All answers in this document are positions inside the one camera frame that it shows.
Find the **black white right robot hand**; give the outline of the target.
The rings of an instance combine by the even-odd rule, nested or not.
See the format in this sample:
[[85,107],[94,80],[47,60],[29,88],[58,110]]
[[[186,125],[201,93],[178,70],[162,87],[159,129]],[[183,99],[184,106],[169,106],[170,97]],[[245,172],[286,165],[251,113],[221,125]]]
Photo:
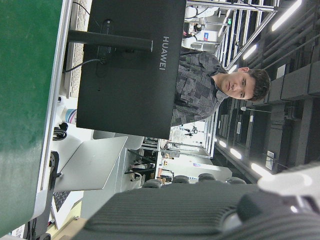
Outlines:
[[317,240],[320,164],[264,176],[256,184],[210,174],[115,194],[77,240]]

